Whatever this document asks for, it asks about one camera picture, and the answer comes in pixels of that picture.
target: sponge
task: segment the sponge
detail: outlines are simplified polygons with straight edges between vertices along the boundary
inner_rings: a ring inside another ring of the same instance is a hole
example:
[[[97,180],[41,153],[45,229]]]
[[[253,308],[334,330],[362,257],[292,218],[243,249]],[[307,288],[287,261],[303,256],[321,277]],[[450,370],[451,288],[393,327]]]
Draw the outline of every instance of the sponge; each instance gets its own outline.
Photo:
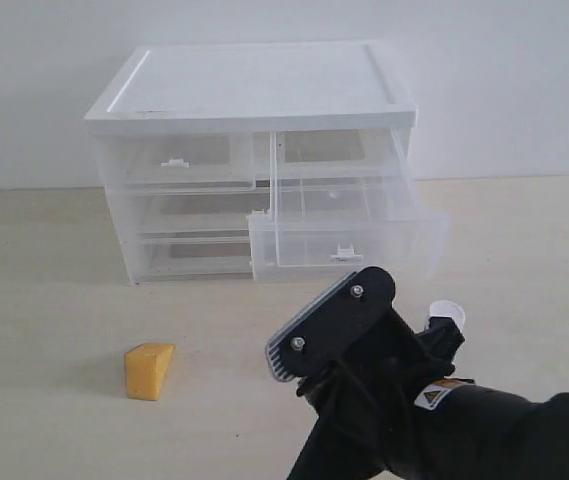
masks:
[[[169,343],[143,343],[126,354],[126,394],[129,398],[160,398],[174,350],[175,345]]]

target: yellow warning sticker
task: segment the yellow warning sticker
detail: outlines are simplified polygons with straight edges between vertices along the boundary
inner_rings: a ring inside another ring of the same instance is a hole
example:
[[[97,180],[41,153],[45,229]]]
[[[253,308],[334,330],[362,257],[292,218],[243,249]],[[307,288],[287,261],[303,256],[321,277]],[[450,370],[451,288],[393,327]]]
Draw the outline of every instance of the yellow warning sticker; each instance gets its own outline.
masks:
[[[456,388],[468,385],[459,380],[442,379],[426,386],[415,399],[414,405],[425,410],[435,410],[444,398]]]

